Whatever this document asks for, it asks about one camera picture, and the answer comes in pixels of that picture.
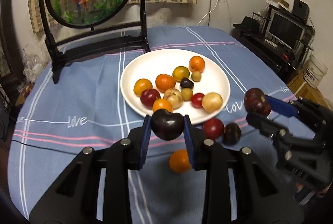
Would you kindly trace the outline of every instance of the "blue tablecloth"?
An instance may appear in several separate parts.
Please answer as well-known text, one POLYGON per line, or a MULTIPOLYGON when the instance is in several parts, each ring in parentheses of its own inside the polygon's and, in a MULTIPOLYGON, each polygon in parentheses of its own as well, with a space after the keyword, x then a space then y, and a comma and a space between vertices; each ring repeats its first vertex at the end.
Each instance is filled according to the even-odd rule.
MULTIPOLYGON (((251 147, 287 184, 288 177, 274 167, 277 157, 272 141, 248 126, 243 104, 244 93, 253 87, 284 101, 295 99, 276 74, 222 30, 202 26, 154 27, 148 29, 148 40, 152 50, 190 50, 221 66, 229 78, 231 95, 217 117, 225 124, 237 122, 242 130, 241 140, 231 148, 251 147)), ((142 125, 143 118, 126 104, 119 89, 124 67, 142 53, 134 50, 75 62, 62 70, 56 85, 52 82, 50 66, 41 74, 17 120, 8 164, 11 199, 27 218, 46 189, 83 147, 96 150, 109 147, 126 137, 131 128, 142 125)), ((274 112, 270 118, 298 136, 314 136, 296 119, 274 112)), ((191 170, 174 174, 168 159, 173 151, 181 148, 185 148, 183 136, 166 142, 152 134, 144 168, 129 171, 133 223, 201 223, 205 172, 191 170)), ((103 215, 104 176, 105 171, 99 188, 98 219, 103 215)), ((235 219, 234 193, 231 198, 235 219)))

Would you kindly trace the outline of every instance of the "monitor screen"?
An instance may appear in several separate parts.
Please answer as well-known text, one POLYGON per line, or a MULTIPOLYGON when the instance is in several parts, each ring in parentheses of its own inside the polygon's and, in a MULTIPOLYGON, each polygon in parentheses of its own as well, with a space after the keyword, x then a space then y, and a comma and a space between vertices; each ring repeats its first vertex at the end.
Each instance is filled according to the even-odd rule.
POLYGON ((273 37, 276 37, 294 49, 297 42, 296 38, 300 39, 302 32, 303 28, 279 14, 274 14, 272 24, 269 28, 269 33, 273 37))

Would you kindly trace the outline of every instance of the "speaker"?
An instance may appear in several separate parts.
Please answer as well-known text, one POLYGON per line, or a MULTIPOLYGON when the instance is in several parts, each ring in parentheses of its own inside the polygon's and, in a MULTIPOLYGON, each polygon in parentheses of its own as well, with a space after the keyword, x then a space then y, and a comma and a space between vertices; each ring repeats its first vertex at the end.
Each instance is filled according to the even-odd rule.
POLYGON ((294 14, 300 19, 303 19, 304 21, 307 21, 309 16, 309 11, 310 9, 307 3, 304 3, 301 0, 294 0, 292 14, 294 14))

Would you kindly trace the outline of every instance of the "power cord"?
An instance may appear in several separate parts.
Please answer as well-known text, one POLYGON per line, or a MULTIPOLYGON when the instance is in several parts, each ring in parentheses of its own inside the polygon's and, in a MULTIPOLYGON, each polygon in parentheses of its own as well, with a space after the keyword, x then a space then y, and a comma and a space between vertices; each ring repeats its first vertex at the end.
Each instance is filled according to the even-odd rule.
POLYGON ((309 20, 310 20, 310 22, 311 22, 311 24, 312 24, 312 26, 313 26, 314 33, 316 33, 316 29, 314 28, 314 24, 313 24, 313 22, 312 22, 312 20, 311 20, 310 14, 309 14, 309 20))
POLYGON ((211 9, 211 0, 209 0, 209 15, 208 15, 208 25, 209 26, 209 23, 210 23, 210 9, 211 9))
POLYGON ((200 20, 200 22, 199 22, 197 25, 200 25, 200 23, 202 22, 202 20, 203 20, 208 14, 210 14, 213 10, 215 10, 215 8, 216 8, 218 2, 219 2, 219 0, 216 1, 215 7, 214 7, 211 11, 209 11, 208 13, 206 13, 205 16, 200 20))
POLYGON ((62 150, 51 149, 51 148, 44 148, 44 147, 39 147, 39 146, 35 146, 35 145, 25 144, 23 142, 15 140, 15 139, 13 139, 12 141, 20 143, 20 144, 28 146, 28 147, 32 147, 32 148, 37 148, 37 149, 42 149, 42 150, 47 150, 47 151, 53 151, 53 152, 59 152, 59 153, 64 153, 64 154, 77 155, 77 153, 70 153, 70 152, 66 152, 66 151, 62 151, 62 150))

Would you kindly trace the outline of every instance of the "orange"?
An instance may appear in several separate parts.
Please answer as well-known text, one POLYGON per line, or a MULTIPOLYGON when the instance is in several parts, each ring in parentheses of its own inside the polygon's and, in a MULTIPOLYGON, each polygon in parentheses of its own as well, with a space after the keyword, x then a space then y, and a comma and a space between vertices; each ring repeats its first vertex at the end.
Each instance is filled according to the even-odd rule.
POLYGON ((178 150, 171 154, 169 158, 169 166, 173 172, 184 173, 191 169, 187 150, 178 150))
POLYGON ((199 71, 202 73, 205 69, 205 66, 206 64, 204 59, 198 55, 195 55, 189 60, 189 69, 191 71, 199 71))
POLYGON ((176 80, 170 75, 161 74, 156 77, 155 84, 159 91, 165 92, 167 89, 175 87, 176 80))
POLYGON ((169 112, 173 111, 171 103, 166 99, 157 99, 153 104, 153 112, 158 109, 166 109, 169 112))
POLYGON ((134 93, 136 96, 140 97, 141 93, 147 89, 152 89, 153 88, 153 84, 145 78, 141 78, 138 81, 135 82, 134 85, 134 93))

